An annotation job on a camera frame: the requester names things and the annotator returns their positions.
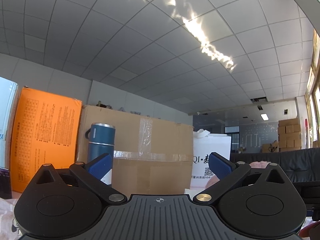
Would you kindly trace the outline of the pink knitted sweater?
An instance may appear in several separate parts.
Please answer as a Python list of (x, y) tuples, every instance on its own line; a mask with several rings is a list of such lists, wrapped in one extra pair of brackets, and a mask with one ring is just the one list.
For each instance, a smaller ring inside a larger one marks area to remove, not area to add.
[[(269, 161), (255, 161), (250, 163), (250, 166), (252, 168), (266, 168), (266, 166), (269, 164)], [(210, 178), (210, 180), (208, 180), (208, 183), (206, 184), (206, 189), (209, 188), (210, 186), (216, 184), (217, 182), (219, 182), (219, 178), (217, 178), (216, 175), (213, 175), (212, 178)]]

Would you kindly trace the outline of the white paper shopping bag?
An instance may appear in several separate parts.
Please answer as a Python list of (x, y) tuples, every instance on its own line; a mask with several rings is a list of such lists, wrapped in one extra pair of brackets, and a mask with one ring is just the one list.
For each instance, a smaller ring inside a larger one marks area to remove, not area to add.
[(204, 189), (215, 174), (209, 169), (209, 155), (216, 152), (224, 158), (230, 158), (231, 137), (226, 134), (214, 134), (199, 129), (193, 132), (193, 169), (190, 189)]

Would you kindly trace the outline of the dark blue vacuum bottle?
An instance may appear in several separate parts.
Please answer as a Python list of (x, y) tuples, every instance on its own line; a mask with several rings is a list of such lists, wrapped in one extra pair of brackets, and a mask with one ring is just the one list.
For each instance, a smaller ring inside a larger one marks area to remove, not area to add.
[[(116, 128), (112, 125), (97, 122), (91, 124), (90, 129), (85, 133), (85, 137), (88, 139), (87, 163), (104, 153), (108, 153), (112, 157), (113, 166), (115, 135)], [(105, 184), (112, 184), (112, 172), (108, 172), (101, 181)]]

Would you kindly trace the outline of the large brown cardboard box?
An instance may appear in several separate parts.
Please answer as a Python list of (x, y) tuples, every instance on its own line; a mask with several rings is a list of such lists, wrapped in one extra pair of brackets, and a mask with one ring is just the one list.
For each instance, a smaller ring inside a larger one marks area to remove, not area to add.
[(125, 194), (183, 194), (193, 168), (193, 127), (85, 105), (76, 159), (88, 161), (85, 133), (94, 123), (116, 128), (112, 186)]

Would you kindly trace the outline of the orange cardboard box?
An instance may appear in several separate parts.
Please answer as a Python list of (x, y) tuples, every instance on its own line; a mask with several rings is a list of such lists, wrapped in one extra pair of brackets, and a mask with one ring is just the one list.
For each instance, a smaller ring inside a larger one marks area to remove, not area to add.
[(43, 164), (74, 163), (81, 109), (78, 99), (22, 88), (10, 146), (13, 191), (22, 193)]

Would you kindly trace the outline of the stacked brown boxes far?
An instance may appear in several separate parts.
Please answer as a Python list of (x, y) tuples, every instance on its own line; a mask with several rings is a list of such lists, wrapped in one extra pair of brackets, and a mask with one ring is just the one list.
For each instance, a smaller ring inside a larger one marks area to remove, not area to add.
[(289, 152), (300, 150), (302, 146), (301, 126), (298, 118), (278, 121), (278, 139), (271, 144), (263, 144), (263, 153)]

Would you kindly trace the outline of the black sofa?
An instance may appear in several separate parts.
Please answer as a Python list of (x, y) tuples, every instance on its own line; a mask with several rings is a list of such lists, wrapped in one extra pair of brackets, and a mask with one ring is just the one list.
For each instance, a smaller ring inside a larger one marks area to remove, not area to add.
[(307, 215), (319, 221), (319, 148), (273, 153), (232, 153), (230, 161), (248, 164), (269, 161), (278, 164), (304, 200)]

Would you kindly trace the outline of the smartphone with lit screen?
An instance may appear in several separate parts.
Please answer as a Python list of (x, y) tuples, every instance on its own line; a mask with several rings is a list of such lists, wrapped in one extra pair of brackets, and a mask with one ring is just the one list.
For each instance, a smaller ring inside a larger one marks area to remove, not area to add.
[(3, 199), (11, 199), (11, 181), (10, 171), (6, 168), (0, 168), (0, 197)]

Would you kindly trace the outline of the cartoon print bed sheet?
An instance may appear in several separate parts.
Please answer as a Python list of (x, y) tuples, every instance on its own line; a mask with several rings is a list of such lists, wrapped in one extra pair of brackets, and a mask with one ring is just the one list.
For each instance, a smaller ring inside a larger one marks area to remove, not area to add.
[(14, 217), (14, 208), (21, 193), (13, 192), (12, 199), (1, 198), (0, 202), (0, 226), (1, 240), (19, 239), (22, 235)]

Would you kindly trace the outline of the light blue Cabau carton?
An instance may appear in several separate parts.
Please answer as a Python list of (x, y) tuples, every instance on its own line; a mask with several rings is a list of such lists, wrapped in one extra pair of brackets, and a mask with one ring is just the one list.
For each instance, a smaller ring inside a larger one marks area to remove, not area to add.
[(10, 166), (10, 143), (15, 117), (18, 84), (1, 77), (1, 168)]

